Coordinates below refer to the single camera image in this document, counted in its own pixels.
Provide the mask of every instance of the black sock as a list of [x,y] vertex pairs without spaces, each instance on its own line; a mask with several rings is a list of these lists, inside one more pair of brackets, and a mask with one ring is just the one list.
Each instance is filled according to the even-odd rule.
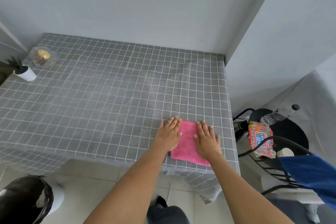
[[163,208],[168,207],[166,201],[165,201],[164,198],[161,197],[161,196],[158,196],[158,197],[157,197],[156,203],[162,205]]

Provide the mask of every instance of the grid patterned tablecloth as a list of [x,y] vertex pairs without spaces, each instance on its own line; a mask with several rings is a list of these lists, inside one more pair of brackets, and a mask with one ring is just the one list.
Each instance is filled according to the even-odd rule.
[[[213,125],[222,152],[239,172],[224,57],[101,39],[44,34],[59,54],[37,78],[11,75],[0,87],[0,158],[31,173],[55,171],[67,159],[132,165],[151,145],[161,119]],[[221,191],[211,167],[162,164],[183,176],[206,202]]]

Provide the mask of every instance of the person's leg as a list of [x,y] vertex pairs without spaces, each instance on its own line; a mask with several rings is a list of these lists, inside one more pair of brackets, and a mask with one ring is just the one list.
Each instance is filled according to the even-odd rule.
[[181,208],[177,206],[163,207],[161,204],[165,206],[166,204],[165,200],[162,202],[161,199],[158,198],[156,205],[149,207],[147,212],[148,224],[190,224]]

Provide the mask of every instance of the hand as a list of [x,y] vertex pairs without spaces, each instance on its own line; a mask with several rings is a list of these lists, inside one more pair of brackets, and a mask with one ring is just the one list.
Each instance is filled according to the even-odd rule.
[[154,146],[162,147],[166,152],[174,150],[180,141],[182,133],[177,133],[181,126],[182,119],[171,117],[163,127],[163,120],[160,122],[153,142]]
[[222,154],[221,140],[219,135],[217,135],[217,138],[215,137],[212,126],[210,127],[209,133],[208,126],[205,121],[203,121],[202,125],[197,122],[197,129],[200,138],[198,138],[197,135],[194,135],[196,150],[202,158],[208,160],[209,157],[213,156],[214,154]]

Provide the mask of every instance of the blue cloth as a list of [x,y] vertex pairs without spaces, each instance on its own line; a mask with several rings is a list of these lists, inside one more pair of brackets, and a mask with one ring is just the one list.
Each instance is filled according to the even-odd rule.
[[186,214],[177,206],[163,208],[156,204],[147,212],[148,224],[190,224]]
[[297,183],[311,188],[336,210],[336,168],[317,155],[280,157],[279,160]]

